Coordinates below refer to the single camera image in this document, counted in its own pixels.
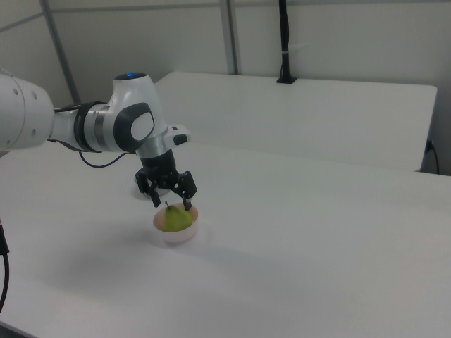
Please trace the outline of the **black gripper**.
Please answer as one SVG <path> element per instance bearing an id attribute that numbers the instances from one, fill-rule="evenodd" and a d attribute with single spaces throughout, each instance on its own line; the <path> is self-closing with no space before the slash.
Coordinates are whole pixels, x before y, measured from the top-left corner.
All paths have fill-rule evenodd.
<path id="1" fill-rule="evenodd" d="M 149 196 L 154 207 L 160 206 L 156 188 L 176 188 L 175 192 L 182 198 L 184 209 L 189 211 L 192 208 L 191 200 L 197 193 L 197 186 L 190 171 L 178 173 L 172 150 L 157 157 L 141 158 L 140 161 L 142 169 L 136 172 L 135 180 L 140 193 Z"/>

